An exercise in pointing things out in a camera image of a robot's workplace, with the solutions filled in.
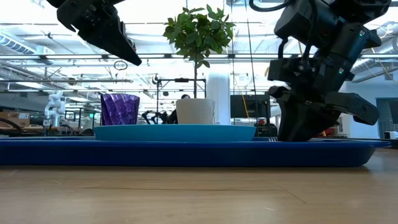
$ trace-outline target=white flower pot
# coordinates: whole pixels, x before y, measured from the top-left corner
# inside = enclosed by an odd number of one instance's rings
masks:
[[[175,102],[179,124],[214,124],[216,103],[208,99],[182,99]]]

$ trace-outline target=light blue bowl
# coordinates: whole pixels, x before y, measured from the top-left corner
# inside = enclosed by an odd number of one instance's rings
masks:
[[[235,142],[252,141],[255,127],[163,124],[114,125],[94,128],[100,141]]]

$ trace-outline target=white robot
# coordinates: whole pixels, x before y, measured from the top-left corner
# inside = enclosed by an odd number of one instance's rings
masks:
[[[48,127],[51,124],[55,127],[59,126],[60,114],[65,113],[65,102],[61,101],[62,95],[63,91],[53,91],[49,95],[49,103],[44,109],[45,120],[43,126]]]

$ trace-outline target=cardboard box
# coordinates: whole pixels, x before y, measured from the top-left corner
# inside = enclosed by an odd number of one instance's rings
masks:
[[[0,112],[0,118],[16,123],[20,127],[29,127],[30,125],[29,113]],[[0,127],[11,127],[11,125],[0,122]]]

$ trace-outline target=green leaves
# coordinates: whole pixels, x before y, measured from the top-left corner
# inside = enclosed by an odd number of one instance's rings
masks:
[[[210,37],[210,47],[212,50],[216,51],[218,46],[217,42],[214,40],[214,38]]]
[[[205,56],[209,57],[209,55],[210,55],[210,49],[206,49]]]
[[[197,47],[201,46],[202,40],[199,35],[196,36],[195,43],[197,44]]]
[[[176,55],[186,55],[186,54],[188,54],[188,49],[181,49],[175,54]]]
[[[208,61],[203,60],[203,61],[201,61],[201,62],[202,62],[202,64],[204,64],[206,67],[210,68],[210,64],[209,64]]]
[[[217,22],[216,20],[213,20],[213,21],[211,22],[211,28],[212,28],[212,29],[219,29],[219,28],[220,28],[220,23]]]
[[[232,29],[227,29],[227,30],[226,30],[226,33],[227,33],[227,35],[228,35],[229,38],[231,38],[231,39],[233,38],[233,35],[234,35],[234,34],[232,33]]]
[[[168,18],[163,36],[170,44],[178,49],[177,55],[183,55],[184,59],[195,62],[195,69],[202,65],[210,68],[209,61],[211,50],[221,54],[233,38],[232,28],[235,26],[227,22],[229,15],[224,15],[224,10],[213,11],[206,5],[207,13],[195,13],[204,11],[204,8],[182,8],[182,13],[175,18]]]
[[[191,10],[189,10],[189,13],[199,12],[199,11],[202,11],[202,10],[205,10],[205,9],[204,8],[191,9]]]
[[[206,37],[205,37],[205,44],[210,44],[210,36],[209,35],[206,35]]]
[[[195,24],[196,23],[192,22],[192,20],[190,19],[187,19],[186,21],[187,28],[190,29],[191,31],[195,31]]]
[[[173,18],[168,18],[167,20],[169,21],[169,25],[172,25],[174,23]]]
[[[186,20],[188,19],[188,15],[186,15],[185,13],[181,13],[177,16],[177,23],[178,24],[182,24],[184,23]]]
[[[217,8],[217,16],[219,16],[220,18],[224,17],[224,10]]]
[[[208,12],[213,12],[213,10],[211,9],[211,7],[209,6],[209,4],[206,5],[207,11]]]
[[[197,35],[198,34],[196,34],[196,33],[188,34],[188,36],[187,36],[187,44],[192,44],[194,41],[196,41]]]

